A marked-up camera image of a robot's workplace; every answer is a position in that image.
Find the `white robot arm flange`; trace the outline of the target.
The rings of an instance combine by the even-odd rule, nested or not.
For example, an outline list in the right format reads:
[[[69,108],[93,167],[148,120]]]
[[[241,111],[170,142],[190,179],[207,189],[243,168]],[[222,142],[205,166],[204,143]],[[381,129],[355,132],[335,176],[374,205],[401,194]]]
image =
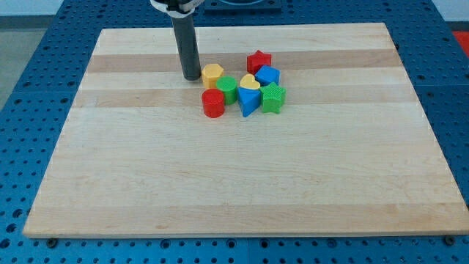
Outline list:
[[[204,3],[204,0],[150,0],[150,4],[158,11],[171,18],[185,18]]]

